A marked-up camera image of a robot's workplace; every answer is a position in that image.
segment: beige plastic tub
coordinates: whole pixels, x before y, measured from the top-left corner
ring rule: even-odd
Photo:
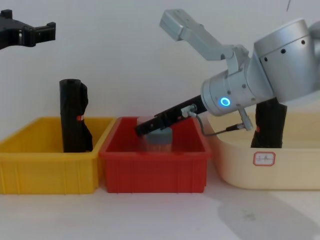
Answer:
[[[255,114],[248,115],[255,128]],[[202,119],[206,131],[241,121],[237,112]],[[245,189],[320,190],[319,113],[288,113],[282,148],[250,148],[253,135],[254,130],[238,130],[207,138],[222,179]]]

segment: white table surface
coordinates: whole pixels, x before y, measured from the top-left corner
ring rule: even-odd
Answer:
[[[2,195],[0,240],[320,240],[320,191]]]

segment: red plastic bin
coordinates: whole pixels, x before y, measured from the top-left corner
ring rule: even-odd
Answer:
[[[100,149],[107,191],[203,193],[211,152],[194,118],[172,126],[171,152],[143,151],[143,138],[136,135],[136,125],[137,117],[119,118]]]

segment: black cloth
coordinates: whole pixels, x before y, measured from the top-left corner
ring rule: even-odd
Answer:
[[[87,87],[79,79],[63,79],[59,86],[63,151],[91,152],[92,135],[83,118],[89,102]]]
[[[276,98],[258,103],[251,148],[282,148],[286,115],[287,106],[280,104]]]

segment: cable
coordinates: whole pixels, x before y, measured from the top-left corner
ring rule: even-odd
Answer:
[[[198,122],[200,124],[200,127],[201,127],[201,132],[206,137],[216,136],[218,134],[223,134],[223,133],[226,133],[226,132],[231,132],[231,131],[243,129],[245,127],[244,124],[241,123],[241,124],[235,124],[235,125],[232,125],[232,126],[228,126],[225,130],[222,130],[222,131],[217,131],[217,132],[214,132],[214,133],[205,133],[204,124],[203,124],[201,118],[197,114],[194,114],[194,113],[191,113],[189,115],[191,117],[195,117],[198,120]]]

